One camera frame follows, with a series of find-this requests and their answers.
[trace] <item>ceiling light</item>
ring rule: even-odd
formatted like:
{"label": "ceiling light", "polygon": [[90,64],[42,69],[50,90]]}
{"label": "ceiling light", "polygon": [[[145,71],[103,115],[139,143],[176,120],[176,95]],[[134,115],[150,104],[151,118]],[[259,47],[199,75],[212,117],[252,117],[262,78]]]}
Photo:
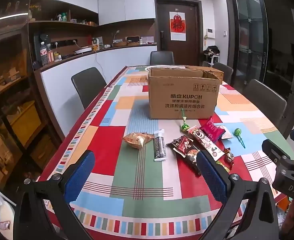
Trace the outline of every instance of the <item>ceiling light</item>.
{"label": "ceiling light", "polygon": [[28,15],[28,13],[18,13],[18,14],[8,15],[8,16],[0,17],[0,20],[11,18],[11,17],[16,17],[16,16],[20,16],[20,15]]}

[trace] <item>green lollipop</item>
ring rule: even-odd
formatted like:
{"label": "green lollipop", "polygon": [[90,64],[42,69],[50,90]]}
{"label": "green lollipop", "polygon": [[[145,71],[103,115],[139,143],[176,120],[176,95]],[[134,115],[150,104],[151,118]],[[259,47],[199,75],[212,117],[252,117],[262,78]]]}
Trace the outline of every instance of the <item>green lollipop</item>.
{"label": "green lollipop", "polygon": [[185,113],[184,113],[184,109],[183,108],[182,108],[182,111],[183,111],[183,121],[184,121],[184,123],[183,123],[181,129],[182,129],[183,132],[186,132],[186,130],[188,130],[190,127],[189,127],[188,124],[186,124],[187,117],[185,116]]}
{"label": "green lollipop", "polygon": [[236,137],[240,141],[241,145],[246,149],[246,146],[244,144],[244,141],[243,141],[242,137],[240,136],[241,135],[241,129],[240,128],[236,128],[234,130],[234,135],[236,135]]}

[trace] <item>cardboard box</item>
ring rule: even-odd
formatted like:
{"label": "cardboard box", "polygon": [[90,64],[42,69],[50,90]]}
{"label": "cardboard box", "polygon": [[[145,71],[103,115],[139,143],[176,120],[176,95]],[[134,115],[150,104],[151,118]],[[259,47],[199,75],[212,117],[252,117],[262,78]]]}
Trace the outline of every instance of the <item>cardboard box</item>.
{"label": "cardboard box", "polygon": [[150,117],[209,118],[215,110],[222,81],[208,71],[152,68],[148,73]]}
{"label": "cardboard box", "polygon": [[208,71],[210,73],[213,73],[221,81],[223,81],[224,78],[224,72],[213,67],[186,66],[186,68]]}

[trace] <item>dining table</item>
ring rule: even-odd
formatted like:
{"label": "dining table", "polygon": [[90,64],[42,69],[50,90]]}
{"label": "dining table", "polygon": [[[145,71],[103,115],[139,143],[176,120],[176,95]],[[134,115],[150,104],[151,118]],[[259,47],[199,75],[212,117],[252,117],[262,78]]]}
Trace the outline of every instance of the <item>dining table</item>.
{"label": "dining table", "polygon": [[[166,147],[167,159],[154,161],[153,140],[135,149],[123,140],[132,132],[164,129],[170,143],[183,135],[181,120],[150,119],[146,66],[124,67],[85,109],[45,167],[39,181],[64,173],[85,150],[95,155],[93,167],[76,201],[75,215],[94,239],[198,239],[222,204],[211,194],[180,155]],[[206,120],[187,119],[198,127]],[[265,177],[271,185],[276,165],[262,151],[262,142],[273,141],[294,159],[294,152],[277,128],[249,100],[230,85],[219,86],[213,113],[215,125],[231,133],[241,129],[245,148],[236,136],[219,139],[221,150],[235,156],[231,173],[243,180]],[[285,196],[272,188],[276,201]],[[243,200],[234,222],[242,218]],[[59,226],[50,201],[45,202],[52,223]]]}

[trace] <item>chair backrest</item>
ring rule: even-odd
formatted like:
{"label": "chair backrest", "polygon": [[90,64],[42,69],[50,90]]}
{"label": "chair backrest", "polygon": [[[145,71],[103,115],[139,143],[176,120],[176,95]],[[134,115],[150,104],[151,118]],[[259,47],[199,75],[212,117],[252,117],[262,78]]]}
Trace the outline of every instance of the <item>chair backrest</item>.
{"label": "chair backrest", "polygon": [[203,67],[211,67],[211,65],[207,61],[203,61]]}
{"label": "chair backrest", "polygon": [[95,67],[85,69],[73,75],[71,81],[85,109],[106,86],[106,81]]}
{"label": "chair backrest", "polygon": [[287,102],[274,90],[258,80],[252,79],[243,95],[252,102],[277,127],[287,106]]}
{"label": "chair backrest", "polygon": [[152,51],[149,65],[175,65],[172,51]]}
{"label": "chair backrest", "polygon": [[223,78],[223,81],[225,81],[227,84],[230,84],[230,81],[231,81],[231,75],[232,73],[234,72],[234,70],[225,65],[225,64],[222,64],[222,63],[219,63],[219,62],[216,62],[214,65],[213,65],[213,68],[215,69],[218,69],[220,71],[223,71],[224,72],[224,78]]}

